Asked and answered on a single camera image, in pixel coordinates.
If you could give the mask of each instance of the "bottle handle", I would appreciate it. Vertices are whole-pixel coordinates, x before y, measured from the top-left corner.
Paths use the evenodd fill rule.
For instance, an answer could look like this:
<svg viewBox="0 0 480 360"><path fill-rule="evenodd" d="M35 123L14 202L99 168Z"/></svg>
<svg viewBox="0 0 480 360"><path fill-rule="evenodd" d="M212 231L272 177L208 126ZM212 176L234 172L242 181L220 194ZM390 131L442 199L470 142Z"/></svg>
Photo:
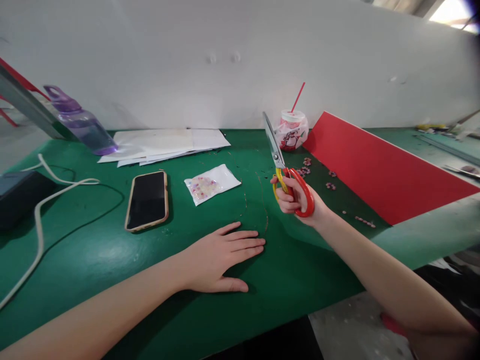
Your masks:
<svg viewBox="0 0 480 360"><path fill-rule="evenodd" d="M72 98L62 91L58 86L55 85L43 85L45 91L50 95L51 99L56 101L68 101Z"/></svg>

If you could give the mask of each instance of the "green tabletop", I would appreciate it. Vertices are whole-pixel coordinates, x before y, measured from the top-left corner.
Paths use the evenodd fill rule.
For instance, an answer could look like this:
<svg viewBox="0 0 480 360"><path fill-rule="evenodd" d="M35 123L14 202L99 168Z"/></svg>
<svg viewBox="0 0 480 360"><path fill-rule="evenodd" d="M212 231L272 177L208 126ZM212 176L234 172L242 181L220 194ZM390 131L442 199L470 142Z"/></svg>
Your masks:
<svg viewBox="0 0 480 360"><path fill-rule="evenodd" d="M267 241L264 253L228 272L245 280L250 292L180 292L125 336L107 358L200 359L362 291L354 274L320 236L279 210L269 183L275 169L265 132L224 132L231 147L121 168L116 163L98 164L98 158L81 143L49 140L11 169L35 165L36 154L42 153L60 178L97 178L102 185L79 186L45 206L42 221L47 251L37 270L0 311L0 349L234 221L241 221L242 229L258 230ZM371 132L437 165L443 165L439 163L444 159L453 166L462 162L414 140L412 130ZM295 168L303 166L306 156L309 153L304 149L284 154L287 165ZM310 157L311 174L305 180L327 205L411 268L463 250L480 239L478 195L390 227ZM195 207L184 179L221 164L226 164L242 185ZM126 232L132 179L158 169L168 174L168 221L138 234ZM328 190L327 182L335 183L337 189ZM355 215L373 220L376 228L354 220ZM0 297L30 266L36 251L32 218L0 236Z"/></svg>

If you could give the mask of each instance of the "hand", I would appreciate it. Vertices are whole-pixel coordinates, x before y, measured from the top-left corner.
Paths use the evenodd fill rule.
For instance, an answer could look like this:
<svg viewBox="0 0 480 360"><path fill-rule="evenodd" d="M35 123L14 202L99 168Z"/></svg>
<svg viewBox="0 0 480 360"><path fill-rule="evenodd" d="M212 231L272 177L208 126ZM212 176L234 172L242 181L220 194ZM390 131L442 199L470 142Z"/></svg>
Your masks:
<svg viewBox="0 0 480 360"><path fill-rule="evenodd" d="M280 205L281 211L285 214L294 214L296 209L301 209L301 211L305 211L307 209L307 197L305 196L305 193L302 190L302 187L300 186L298 181L294 178L286 176L283 177L283 181L287 186L293 188L297 202L294 201L294 198L292 196L284 193L282 187L278 187L276 189L276 194L278 195L278 205ZM273 179L270 180L271 184L277 184L278 182L279 179L276 176L274 176ZM326 216L330 209L327 207L327 205L325 205L317 192L313 190L310 185L307 184L307 186L310 189L311 194L313 195L313 200L315 202L315 211L309 217L299 217L296 215L295 216L305 225L314 227L315 225L319 224L319 222Z"/></svg>
<svg viewBox="0 0 480 360"><path fill-rule="evenodd" d="M234 222L224 226L171 257L184 281L184 289L202 293L249 291L245 281L223 276L233 265L264 250L265 239L254 238L259 234L257 231L228 234L240 225Z"/></svg>

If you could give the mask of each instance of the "purple water bottle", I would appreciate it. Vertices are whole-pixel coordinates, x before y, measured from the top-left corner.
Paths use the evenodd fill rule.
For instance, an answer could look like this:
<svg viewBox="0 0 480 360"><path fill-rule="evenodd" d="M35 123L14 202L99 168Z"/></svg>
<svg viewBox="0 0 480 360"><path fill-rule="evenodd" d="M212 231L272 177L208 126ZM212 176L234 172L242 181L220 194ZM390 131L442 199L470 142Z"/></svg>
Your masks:
<svg viewBox="0 0 480 360"><path fill-rule="evenodd" d="M91 112L64 93L58 86L44 85L51 103L59 111L58 119L95 155L108 155L119 146Z"/></svg>

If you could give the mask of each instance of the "phone screen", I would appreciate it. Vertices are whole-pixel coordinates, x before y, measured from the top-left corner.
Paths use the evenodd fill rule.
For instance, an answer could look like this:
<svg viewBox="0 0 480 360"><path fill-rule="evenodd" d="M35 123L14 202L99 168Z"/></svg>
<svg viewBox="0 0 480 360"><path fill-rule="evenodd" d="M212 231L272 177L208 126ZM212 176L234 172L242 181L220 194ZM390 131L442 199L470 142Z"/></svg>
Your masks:
<svg viewBox="0 0 480 360"><path fill-rule="evenodd" d="M165 173L161 171L135 179L127 229L134 229L165 217L164 176Z"/></svg>

